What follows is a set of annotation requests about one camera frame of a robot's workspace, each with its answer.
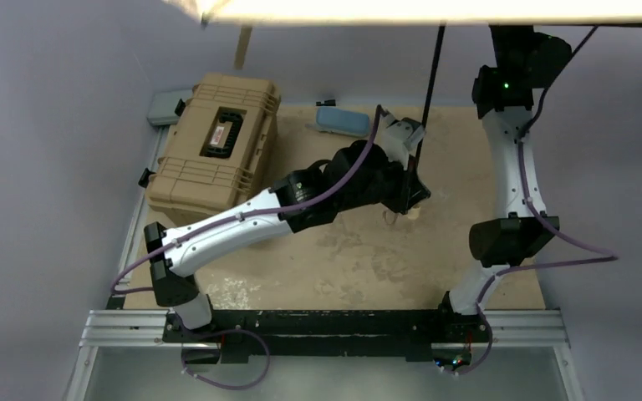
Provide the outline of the beige umbrella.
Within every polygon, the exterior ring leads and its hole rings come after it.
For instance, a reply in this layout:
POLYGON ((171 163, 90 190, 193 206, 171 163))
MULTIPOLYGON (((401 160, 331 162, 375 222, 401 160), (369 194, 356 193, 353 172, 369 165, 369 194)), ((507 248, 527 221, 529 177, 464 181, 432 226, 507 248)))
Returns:
POLYGON ((434 34, 449 26, 436 100, 466 104, 470 74, 489 60, 489 23, 536 23, 575 38, 606 23, 569 70, 578 99, 642 110, 642 1, 163 1, 162 39, 150 50, 156 89, 233 74, 238 34, 252 27, 239 74, 270 79, 284 99, 418 103, 434 34))

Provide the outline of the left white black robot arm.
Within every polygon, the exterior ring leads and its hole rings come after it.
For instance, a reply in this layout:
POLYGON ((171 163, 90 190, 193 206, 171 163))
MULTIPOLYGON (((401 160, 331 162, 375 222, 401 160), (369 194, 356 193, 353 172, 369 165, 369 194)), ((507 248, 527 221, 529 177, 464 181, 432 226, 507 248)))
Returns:
POLYGON ((431 196, 416 165, 414 156, 403 165, 380 146, 356 140, 332 159, 295 170, 228 211, 188 226, 147 225, 156 304, 172 309, 187 329, 209 328, 212 305, 196 282, 199 268, 260 241, 330 224, 339 213, 363 206, 381 204, 405 214, 431 196))

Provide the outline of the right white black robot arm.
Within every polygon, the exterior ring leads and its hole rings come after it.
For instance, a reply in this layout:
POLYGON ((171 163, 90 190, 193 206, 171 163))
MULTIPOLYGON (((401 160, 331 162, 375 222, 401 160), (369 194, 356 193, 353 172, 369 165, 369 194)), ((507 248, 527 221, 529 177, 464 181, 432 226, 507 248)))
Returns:
POLYGON ((496 64, 480 68, 471 97, 492 155, 495 213, 471 227, 476 265, 441 303, 449 322, 477 325, 483 301, 502 275, 535 256, 560 228, 539 190, 529 130, 538 115, 534 90, 547 89, 573 56, 563 39, 529 25, 492 25, 490 32, 496 64))

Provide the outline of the blue umbrella sleeve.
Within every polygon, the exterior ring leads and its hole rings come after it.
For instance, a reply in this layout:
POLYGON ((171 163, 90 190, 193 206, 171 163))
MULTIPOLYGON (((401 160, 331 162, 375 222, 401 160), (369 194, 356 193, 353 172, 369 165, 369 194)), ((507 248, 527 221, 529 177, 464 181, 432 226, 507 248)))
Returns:
POLYGON ((364 138, 369 134, 371 124, 367 114, 324 106, 317 108, 313 123, 306 127, 318 132, 364 138))

